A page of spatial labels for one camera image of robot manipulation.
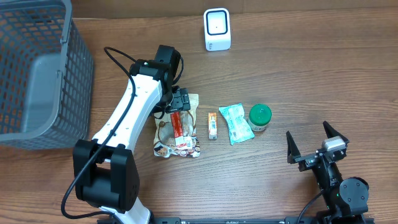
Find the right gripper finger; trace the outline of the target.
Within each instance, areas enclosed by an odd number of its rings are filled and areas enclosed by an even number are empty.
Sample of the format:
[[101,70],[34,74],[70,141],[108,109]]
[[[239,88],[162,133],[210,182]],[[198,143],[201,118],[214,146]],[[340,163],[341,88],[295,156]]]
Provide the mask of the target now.
[[294,164],[297,162],[297,159],[301,157],[300,151],[297,148],[297,145],[289,131],[286,132],[287,138],[287,162],[289,164]]
[[323,122],[323,127],[328,138],[339,136],[346,144],[349,143],[349,139],[335,130],[327,121]]

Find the green lid jar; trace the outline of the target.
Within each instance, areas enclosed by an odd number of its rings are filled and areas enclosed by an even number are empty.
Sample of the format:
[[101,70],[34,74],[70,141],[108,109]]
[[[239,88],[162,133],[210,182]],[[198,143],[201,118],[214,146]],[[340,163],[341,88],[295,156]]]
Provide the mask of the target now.
[[247,121],[253,131],[259,132],[266,129],[271,118],[272,111],[267,105],[256,104],[251,108]]

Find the teal wet wipes pack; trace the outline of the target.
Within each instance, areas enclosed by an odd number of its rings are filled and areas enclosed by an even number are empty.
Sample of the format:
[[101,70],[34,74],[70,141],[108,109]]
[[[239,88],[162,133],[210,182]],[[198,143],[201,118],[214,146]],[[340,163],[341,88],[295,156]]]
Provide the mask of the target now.
[[244,142],[254,138],[254,133],[245,120],[245,112],[241,103],[219,107],[221,115],[226,120],[230,144]]

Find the orange Kleenex tissue pack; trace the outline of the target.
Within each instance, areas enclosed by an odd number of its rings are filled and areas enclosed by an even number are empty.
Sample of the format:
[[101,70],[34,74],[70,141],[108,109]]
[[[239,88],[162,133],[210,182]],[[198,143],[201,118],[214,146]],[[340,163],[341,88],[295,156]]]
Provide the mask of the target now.
[[217,126],[216,113],[208,113],[208,137],[209,140],[218,139],[218,126]]

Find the red snack stick packet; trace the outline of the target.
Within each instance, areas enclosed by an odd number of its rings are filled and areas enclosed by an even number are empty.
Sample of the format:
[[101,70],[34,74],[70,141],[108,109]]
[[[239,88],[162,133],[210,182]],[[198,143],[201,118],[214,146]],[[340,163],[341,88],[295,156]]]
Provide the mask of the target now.
[[192,137],[184,133],[183,123],[180,119],[180,113],[174,112],[170,115],[170,118],[173,126],[175,145],[177,149],[192,149]]

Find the beige snack pouch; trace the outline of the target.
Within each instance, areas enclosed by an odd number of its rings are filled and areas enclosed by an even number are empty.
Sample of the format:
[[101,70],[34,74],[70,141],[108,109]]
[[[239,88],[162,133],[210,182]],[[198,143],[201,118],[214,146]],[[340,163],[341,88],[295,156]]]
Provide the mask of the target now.
[[200,143],[196,129],[196,109],[199,95],[189,94],[190,109],[162,115],[155,114],[154,155],[168,158],[170,156],[199,157]]

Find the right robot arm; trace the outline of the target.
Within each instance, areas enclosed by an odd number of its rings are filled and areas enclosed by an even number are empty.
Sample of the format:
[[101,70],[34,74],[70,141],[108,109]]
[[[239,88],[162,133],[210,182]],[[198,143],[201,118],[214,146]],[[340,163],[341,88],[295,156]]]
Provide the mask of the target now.
[[[346,157],[349,139],[323,122],[327,138],[315,153],[302,156],[290,132],[287,138],[287,162],[298,164],[300,172],[311,170],[320,192],[302,209],[296,223],[374,223],[366,218],[368,212],[369,184],[360,177],[342,178],[336,163]],[[320,197],[327,209],[315,217],[304,217],[308,208]]]

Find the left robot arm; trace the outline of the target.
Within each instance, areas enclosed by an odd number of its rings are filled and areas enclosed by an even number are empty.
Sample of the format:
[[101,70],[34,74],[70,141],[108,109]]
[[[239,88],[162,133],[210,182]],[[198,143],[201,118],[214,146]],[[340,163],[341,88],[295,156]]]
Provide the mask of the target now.
[[160,45],[153,60],[134,60],[125,69],[126,91],[110,119],[90,141],[79,140],[73,149],[74,180],[61,204],[64,217],[73,219],[65,206],[71,192],[98,211],[77,216],[106,215],[105,223],[154,223],[153,213],[138,198],[140,179],[133,157],[147,118],[190,109],[188,91],[177,85],[183,58],[171,46]]

